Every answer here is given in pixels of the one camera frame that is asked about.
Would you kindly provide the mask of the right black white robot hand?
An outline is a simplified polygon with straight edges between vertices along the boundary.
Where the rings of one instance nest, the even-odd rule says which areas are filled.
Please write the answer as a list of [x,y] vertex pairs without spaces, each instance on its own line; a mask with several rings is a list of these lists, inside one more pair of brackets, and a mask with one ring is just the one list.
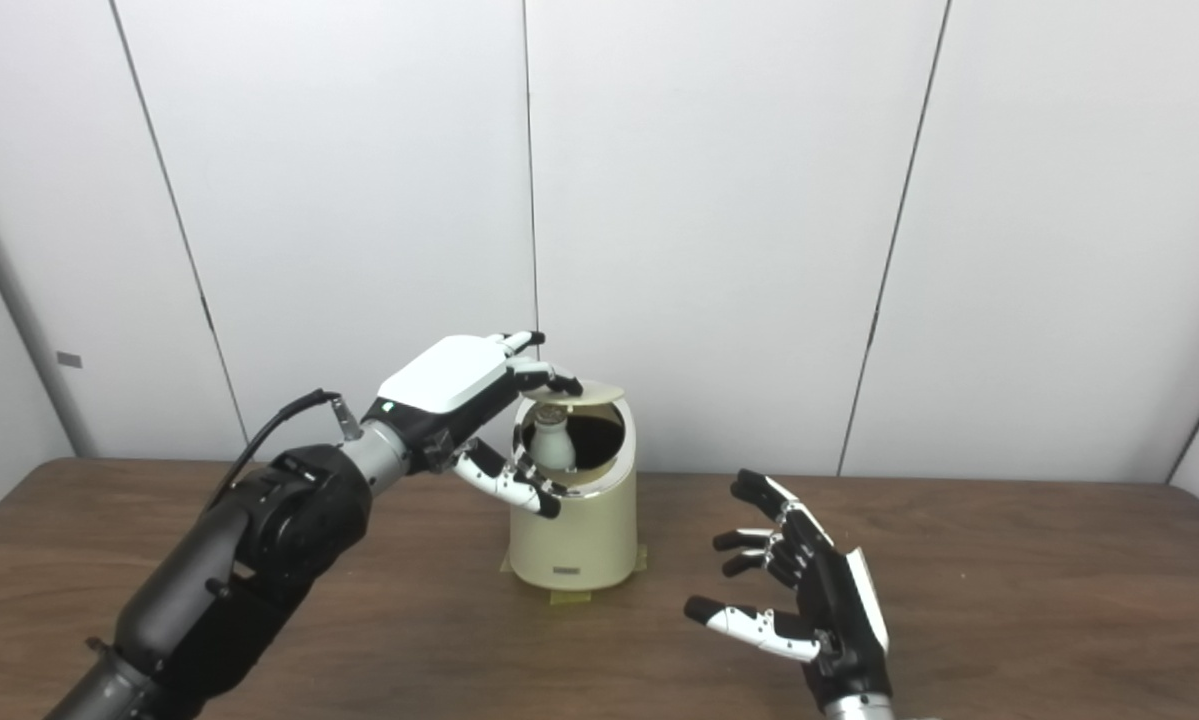
[[796,609],[759,609],[691,595],[689,621],[757,651],[795,661],[824,719],[893,719],[890,633],[863,550],[842,551],[808,506],[781,483],[737,471],[733,497],[763,512],[773,528],[713,537],[724,577],[760,570],[794,592]]

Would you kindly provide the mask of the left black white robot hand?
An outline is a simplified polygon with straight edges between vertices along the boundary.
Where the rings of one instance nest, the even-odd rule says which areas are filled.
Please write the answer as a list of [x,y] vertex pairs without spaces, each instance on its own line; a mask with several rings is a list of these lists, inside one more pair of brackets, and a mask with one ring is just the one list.
[[341,450],[374,495],[411,474],[454,471],[508,506],[558,518],[561,501],[523,452],[502,456],[476,437],[529,391],[582,395],[576,375],[523,353],[544,341],[536,331],[444,337],[385,379],[363,416],[361,437],[348,438]]

